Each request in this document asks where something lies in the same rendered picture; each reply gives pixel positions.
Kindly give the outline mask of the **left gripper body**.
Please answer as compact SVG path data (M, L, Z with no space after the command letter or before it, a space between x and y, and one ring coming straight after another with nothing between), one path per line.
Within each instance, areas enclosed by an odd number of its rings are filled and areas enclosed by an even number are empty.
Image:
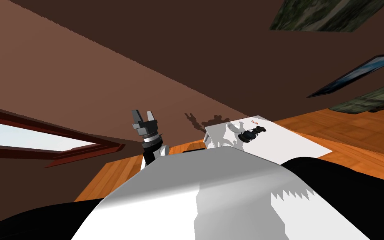
M132 125L139 136L155 135L158 130L157 120L137 122Z

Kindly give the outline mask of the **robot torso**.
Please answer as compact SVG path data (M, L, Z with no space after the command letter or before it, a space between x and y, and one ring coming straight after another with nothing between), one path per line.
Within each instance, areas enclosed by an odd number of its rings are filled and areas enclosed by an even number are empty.
M156 159L72 240L369 240L286 168L231 147Z

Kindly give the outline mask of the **red-framed window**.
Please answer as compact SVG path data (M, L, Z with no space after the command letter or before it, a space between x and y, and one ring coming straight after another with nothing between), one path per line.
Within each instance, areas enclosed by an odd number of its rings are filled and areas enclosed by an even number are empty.
M125 144L0 110L0 158L50 160L48 167L121 151Z

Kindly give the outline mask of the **white table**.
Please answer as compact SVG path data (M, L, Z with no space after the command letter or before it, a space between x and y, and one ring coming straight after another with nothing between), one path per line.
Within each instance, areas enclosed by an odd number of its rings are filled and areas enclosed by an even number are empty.
M251 120L257 120L259 124L255 125ZM239 140L238 135L241 132L257 126L264 127L266 132L260 133L249 143ZM229 146L277 164L298 157L319 158L332 152L261 116L211 125L205 127L205 130L206 148Z

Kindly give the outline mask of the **large green wall picture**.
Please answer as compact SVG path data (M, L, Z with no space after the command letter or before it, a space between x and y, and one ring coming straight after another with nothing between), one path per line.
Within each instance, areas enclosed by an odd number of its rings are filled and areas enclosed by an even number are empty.
M351 33L383 7L384 0L284 0L269 29Z

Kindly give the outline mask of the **blue wall picture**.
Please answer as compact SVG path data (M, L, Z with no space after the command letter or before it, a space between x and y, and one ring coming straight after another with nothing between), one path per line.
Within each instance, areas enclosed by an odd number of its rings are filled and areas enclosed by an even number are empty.
M384 67L384 54L376 55L365 63L349 71L348 73L342 75L340 78L334 80L333 82L312 93L308 96L308 98L332 94L340 90L341 88L344 88L352 84L353 82L364 78L365 76L382 67Z

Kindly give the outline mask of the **dark green wall picture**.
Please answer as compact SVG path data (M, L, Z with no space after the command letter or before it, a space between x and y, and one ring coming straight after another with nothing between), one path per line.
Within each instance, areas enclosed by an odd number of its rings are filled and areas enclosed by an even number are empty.
M346 114L360 114L364 112L375 113L384 110L384 87L374 90L366 95L340 103L329 108L334 112Z

